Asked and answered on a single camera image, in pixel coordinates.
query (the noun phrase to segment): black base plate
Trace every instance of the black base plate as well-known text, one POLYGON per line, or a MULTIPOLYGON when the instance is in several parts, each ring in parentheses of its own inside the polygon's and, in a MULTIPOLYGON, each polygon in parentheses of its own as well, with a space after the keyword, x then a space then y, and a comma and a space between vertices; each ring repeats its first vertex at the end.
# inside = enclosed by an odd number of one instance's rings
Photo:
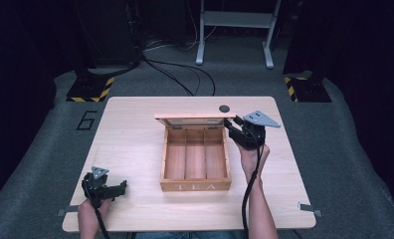
POLYGON ((77 77, 67 93, 67 98, 99 98, 109 79, 110 77, 92 74, 86 77, 77 77))
POLYGON ((331 103, 323 83, 314 84, 309 79, 290 78, 298 102, 331 103))

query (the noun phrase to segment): tripod base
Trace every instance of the tripod base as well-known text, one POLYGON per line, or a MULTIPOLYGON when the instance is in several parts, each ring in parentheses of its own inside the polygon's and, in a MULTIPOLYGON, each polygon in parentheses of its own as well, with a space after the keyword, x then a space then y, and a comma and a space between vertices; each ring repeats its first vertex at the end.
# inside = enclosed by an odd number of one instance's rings
POLYGON ((113 78, 88 75, 77 77, 70 91, 67 102, 102 102, 109 93, 113 78))
POLYGON ((293 102, 331 103, 322 83, 314 84, 307 78, 285 78, 293 102))

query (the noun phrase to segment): open box lid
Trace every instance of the open box lid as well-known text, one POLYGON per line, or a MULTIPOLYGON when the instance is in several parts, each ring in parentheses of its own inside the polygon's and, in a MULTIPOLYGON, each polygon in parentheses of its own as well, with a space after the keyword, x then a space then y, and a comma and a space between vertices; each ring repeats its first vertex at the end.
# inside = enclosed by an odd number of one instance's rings
POLYGON ((206 125, 219 126, 223 125, 224 119, 232 119, 236 116, 233 113, 218 114, 155 114, 154 118, 163 123, 165 126, 191 126, 206 125))

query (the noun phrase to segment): person's left hand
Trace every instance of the person's left hand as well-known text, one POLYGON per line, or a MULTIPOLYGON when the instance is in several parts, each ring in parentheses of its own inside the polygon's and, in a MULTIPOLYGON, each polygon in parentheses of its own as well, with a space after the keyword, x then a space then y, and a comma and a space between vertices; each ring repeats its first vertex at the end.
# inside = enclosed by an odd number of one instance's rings
MULTIPOLYGON (((107 199, 101 203, 98 211, 100 212, 101 219, 104 221, 112 200, 107 199)), ((89 199, 86 199, 79 205, 79 230, 80 238, 82 239, 95 239, 99 231, 99 222, 95 213, 95 209, 89 199)))

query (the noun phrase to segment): gray carpet floor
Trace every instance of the gray carpet floor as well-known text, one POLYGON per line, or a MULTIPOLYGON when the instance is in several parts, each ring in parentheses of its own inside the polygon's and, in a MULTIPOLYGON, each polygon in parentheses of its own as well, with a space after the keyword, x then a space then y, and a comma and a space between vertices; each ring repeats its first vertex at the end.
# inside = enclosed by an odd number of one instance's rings
MULTIPOLYGON (((304 238, 394 238, 394 205, 386 185, 374 172, 360 146, 351 113, 340 90, 324 85, 332 103, 294 103, 282 75, 288 39, 278 39, 275 68, 265 66, 262 41, 257 37, 218 39, 207 43, 204 65, 216 84, 216 96, 271 96, 276 99, 311 204, 322 211, 312 229, 298 230, 304 238)), ((148 49, 148 59, 196 67, 197 46, 148 49)), ((186 69, 158 65, 197 96, 211 96, 213 86, 186 69)), ((107 73, 116 68, 101 68, 107 73)), ((297 76, 308 76, 302 73, 297 76)), ((55 107, 16 171, 0 192, 0 238, 79 238, 62 229, 59 209, 69 205, 105 103, 66 102, 76 76, 55 78, 55 107), (86 111, 95 122, 76 130, 86 111)), ((115 77, 108 97, 187 96, 174 81, 142 62, 115 77)), ((110 233, 125 238, 126 233, 110 233)), ((281 238, 298 238, 281 230, 281 238)))

